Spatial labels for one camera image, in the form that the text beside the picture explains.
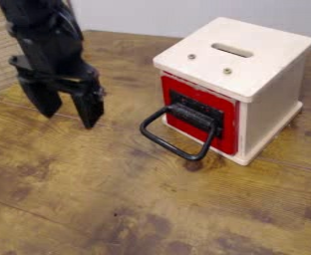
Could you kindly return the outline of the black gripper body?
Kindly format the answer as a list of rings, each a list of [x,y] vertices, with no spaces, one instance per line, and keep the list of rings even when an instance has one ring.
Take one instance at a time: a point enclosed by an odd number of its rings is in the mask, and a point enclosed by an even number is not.
[[[67,6],[9,6],[8,32],[23,49],[11,60],[19,78],[71,96],[103,95],[99,73],[83,59],[83,32]]]

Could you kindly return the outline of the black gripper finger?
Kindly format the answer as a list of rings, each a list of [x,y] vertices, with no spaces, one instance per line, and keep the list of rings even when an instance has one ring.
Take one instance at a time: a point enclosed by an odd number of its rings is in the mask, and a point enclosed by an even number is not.
[[[49,90],[47,85],[39,81],[20,78],[19,82],[31,103],[39,112],[47,118],[51,118],[63,104],[59,93]]]
[[[104,100],[99,92],[73,94],[72,100],[85,128],[92,128],[104,114]]]

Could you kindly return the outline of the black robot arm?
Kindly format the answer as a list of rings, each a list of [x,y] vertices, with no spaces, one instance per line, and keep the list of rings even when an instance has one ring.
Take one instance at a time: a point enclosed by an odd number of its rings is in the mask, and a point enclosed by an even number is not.
[[[104,114],[104,90],[96,68],[83,59],[84,36],[69,7],[63,0],[0,0],[0,9],[23,50],[9,63],[28,99],[49,118],[68,94],[92,128]]]

